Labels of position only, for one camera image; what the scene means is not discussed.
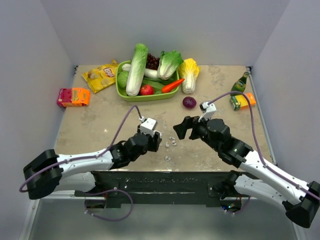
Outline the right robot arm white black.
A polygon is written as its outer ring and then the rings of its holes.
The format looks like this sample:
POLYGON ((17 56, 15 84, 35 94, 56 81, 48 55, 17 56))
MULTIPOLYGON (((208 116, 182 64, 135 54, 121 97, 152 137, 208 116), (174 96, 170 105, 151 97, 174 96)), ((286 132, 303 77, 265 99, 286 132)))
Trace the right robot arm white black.
POLYGON ((227 196, 239 193, 274 202, 283 206, 293 223, 303 228, 312 225, 320 207, 318 182, 301 180, 264 160, 251 146, 233 137, 222 119, 202 120, 198 116, 186 116, 173 129, 180 140, 185 138, 187 130, 191 130, 190 140, 202 140, 223 162, 258 178, 257 183, 250 183, 244 176, 225 181, 222 189, 227 196))

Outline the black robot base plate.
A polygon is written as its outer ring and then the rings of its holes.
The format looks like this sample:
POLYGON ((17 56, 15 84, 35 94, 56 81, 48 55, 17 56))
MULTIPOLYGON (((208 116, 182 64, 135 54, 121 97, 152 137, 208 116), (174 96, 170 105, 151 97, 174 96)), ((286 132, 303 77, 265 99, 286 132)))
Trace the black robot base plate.
POLYGON ((76 197, 105 200, 107 208, 121 204, 204 205, 240 207, 247 195, 234 187, 239 172, 196 171, 94 171, 95 186, 88 193, 75 191, 76 197))

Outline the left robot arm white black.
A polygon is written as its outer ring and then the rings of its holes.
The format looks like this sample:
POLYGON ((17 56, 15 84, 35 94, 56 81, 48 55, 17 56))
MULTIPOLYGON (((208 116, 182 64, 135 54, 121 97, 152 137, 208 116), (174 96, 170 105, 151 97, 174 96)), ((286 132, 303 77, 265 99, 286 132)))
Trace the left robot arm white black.
POLYGON ((99 196, 104 184, 95 179, 94 171, 124 168, 147 152, 157 152, 161 141, 159 131, 146 134, 138 130, 128 140, 96 152, 64 155, 47 149, 23 168, 25 182, 19 191, 28 193, 31 200, 67 190, 99 196))

